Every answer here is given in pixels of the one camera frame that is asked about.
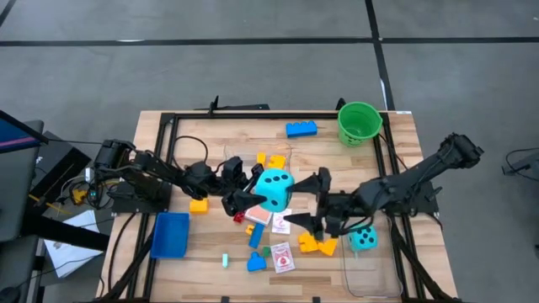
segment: gray carpet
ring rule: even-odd
[[[532,0],[376,0],[374,6],[384,38],[539,33],[539,3]],[[370,34],[365,3],[351,0],[17,0],[0,28],[0,40]],[[435,181],[444,187],[441,219],[460,297],[536,301],[539,189],[503,176],[500,166],[510,150],[539,146],[539,45],[383,50],[395,106],[414,112],[425,154],[452,131],[485,150],[474,169]],[[340,97],[385,107],[369,44],[0,47],[0,67],[2,109],[21,120],[44,120],[67,140],[130,140],[141,110],[205,107],[217,94],[222,105],[272,109],[332,109]],[[97,152],[80,148],[91,157]],[[46,277],[45,302],[93,298],[102,262],[66,280]]]

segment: green basket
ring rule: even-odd
[[[369,104],[353,102],[339,111],[339,139],[346,146],[359,146],[367,139],[378,135],[382,117]]]

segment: blue plastic container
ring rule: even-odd
[[[188,213],[159,213],[150,255],[152,258],[183,258],[188,237]]]

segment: teal dice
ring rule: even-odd
[[[373,226],[349,233],[348,240],[353,252],[371,249],[378,245],[378,236]]]
[[[260,206],[271,212],[286,210],[290,202],[291,192],[286,190],[294,184],[294,178],[285,170],[266,169],[254,187],[254,193],[266,197]]]

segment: wooden table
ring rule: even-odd
[[[137,149],[153,150],[161,113],[161,111],[141,112],[134,140]],[[397,153],[407,166],[413,166],[423,158],[414,118],[411,114],[396,112],[388,114]],[[308,177],[316,172],[318,167],[328,167],[333,177],[332,192],[341,189],[349,192],[357,188],[360,182],[379,176],[372,142],[366,142],[356,148],[343,146],[337,136],[336,120],[317,120],[317,136],[294,140],[286,139],[286,122],[290,121],[181,120],[178,135],[196,136],[203,140],[210,150],[208,163],[213,167],[224,159],[226,150],[239,151],[245,146],[250,150],[257,145],[290,145],[290,171],[295,180]],[[387,148],[383,143],[382,150],[387,171],[391,172]],[[203,155],[202,145],[192,140],[179,141],[174,152],[180,165],[199,161]],[[249,164],[246,163],[245,171],[250,169]],[[179,188],[173,187],[170,211],[189,211],[189,200],[190,198]],[[230,296],[232,302],[312,301],[313,296],[320,296],[323,302],[372,301],[372,298],[354,297],[344,286],[346,279],[341,246],[346,244],[340,242],[332,257],[324,256],[320,252],[301,253],[297,236],[304,230],[299,226],[292,226],[289,236],[271,233],[271,228],[266,228],[259,247],[289,242],[296,270],[276,274],[273,262],[268,258],[268,268],[265,271],[249,273],[246,262],[252,249],[247,245],[248,235],[245,234],[248,223],[244,222],[242,225],[233,223],[232,218],[226,216],[222,209],[219,197],[210,198],[210,204],[211,208],[207,215],[192,216],[185,258],[157,261],[152,301],[220,301],[224,295]],[[314,211],[315,197],[310,194],[295,194],[290,208],[294,213]],[[102,273],[105,281],[109,274],[111,249],[127,217],[128,215],[120,215],[115,219]],[[113,283],[124,273],[133,258],[140,218],[141,215],[137,215],[131,221],[120,239],[112,273]],[[149,226],[153,225],[153,220],[154,216],[150,219]],[[392,293],[398,291],[387,231],[388,224],[383,215],[376,218],[375,226],[380,237],[378,248],[363,252],[357,259],[350,255],[348,249],[344,250],[347,278],[350,288],[357,295],[375,295],[389,289]],[[456,296],[440,228],[430,218],[421,215],[412,219],[412,226],[420,261],[446,293]],[[223,253],[229,255],[228,268],[221,266]],[[405,267],[410,295],[414,296],[414,284],[410,279],[411,272],[406,261]],[[142,294],[146,270],[147,261],[142,264],[138,275],[136,296]],[[398,293],[394,295],[397,298],[381,301],[400,301]]]

